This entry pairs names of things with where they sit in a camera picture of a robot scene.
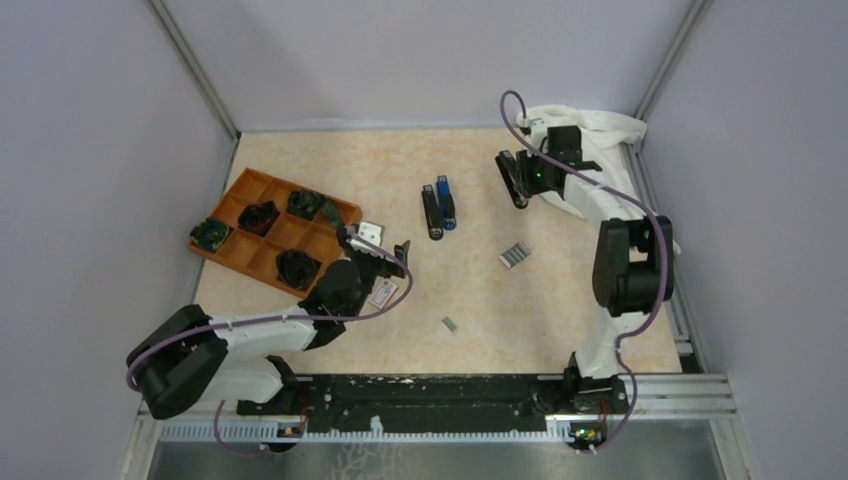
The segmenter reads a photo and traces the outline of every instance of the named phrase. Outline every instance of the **small gray object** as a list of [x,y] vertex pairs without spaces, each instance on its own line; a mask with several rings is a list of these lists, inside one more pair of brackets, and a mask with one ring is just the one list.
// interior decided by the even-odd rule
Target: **small gray object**
[[516,243],[509,250],[501,254],[500,260],[506,268],[512,268],[518,262],[524,260],[530,255],[530,249],[521,242]]
[[444,323],[445,326],[448,327],[448,330],[450,330],[451,333],[456,331],[456,324],[453,323],[453,321],[450,318],[448,318],[448,317],[443,318],[442,323]]

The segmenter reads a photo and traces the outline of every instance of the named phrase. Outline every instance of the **white wall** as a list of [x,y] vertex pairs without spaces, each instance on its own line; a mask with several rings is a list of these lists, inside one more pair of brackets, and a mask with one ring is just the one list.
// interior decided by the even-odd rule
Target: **white wall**
[[229,140],[141,1],[0,3],[0,478],[114,478]]
[[848,469],[848,3],[716,1],[649,118],[708,359],[763,476]]
[[633,113],[691,0],[167,0],[242,130]]

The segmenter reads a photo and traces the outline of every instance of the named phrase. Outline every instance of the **white label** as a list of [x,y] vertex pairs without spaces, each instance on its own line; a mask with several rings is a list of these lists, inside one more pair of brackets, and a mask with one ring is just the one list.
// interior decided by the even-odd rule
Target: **white label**
[[368,303],[382,310],[383,307],[389,303],[389,300],[391,300],[396,291],[397,284],[391,280],[384,279],[379,285],[377,285],[374,293],[368,297]]

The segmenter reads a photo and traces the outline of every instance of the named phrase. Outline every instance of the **wooden tray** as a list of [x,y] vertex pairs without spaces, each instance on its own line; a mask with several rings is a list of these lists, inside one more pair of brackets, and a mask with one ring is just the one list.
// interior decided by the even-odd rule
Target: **wooden tray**
[[[315,286],[317,279],[324,275],[330,263],[338,260],[342,248],[336,240],[335,230],[330,227],[330,222],[323,212],[319,211],[312,221],[286,213],[289,194],[295,190],[313,191],[332,200],[345,225],[362,220],[362,209],[357,205],[247,168],[239,175],[233,186],[224,193],[215,210],[209,214],[210,217],[217,218],[233,227],[233,232],[227,237],[227,241],[215,253],[212,253],[189,240],[189,250],[272,287],[305,298],[309,290]],[[264,237],[238,227],[238,217],[245,207],[268,200],[274,201],[280,216]],[[290,248],[303,250],[321,262],[318,274],[306,290],[294,289],[277,276],[275,261],[277,255]]]

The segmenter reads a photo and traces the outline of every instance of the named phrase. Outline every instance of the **beige table surface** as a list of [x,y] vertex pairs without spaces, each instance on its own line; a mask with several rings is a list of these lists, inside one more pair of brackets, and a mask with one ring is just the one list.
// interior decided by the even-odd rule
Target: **beige table surface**
[[[412,241],[414,287],[383,317],[349,323],[333,343],[283,356],[297,373],[559,373],[595,320],[589,225],[533,199],[512,202],[494,164],[515,150],[503,129],[244,134],[229,184],[246,167],[362,207],[386,226],[384,247]],[[445,174],[458,227],[427,236],[421,187]],[[498,260],[523,242],[532,254],[511,270]],[[401,288],[405,281],[399,281]],[[196,301],[210,314],[283,309],[298,299],[206,262]],[[370,305],[363,313],[373,311]],[[451,333],[441,320],[457,325]],[[637,372],[679,372],[665,315],[625,345]]]

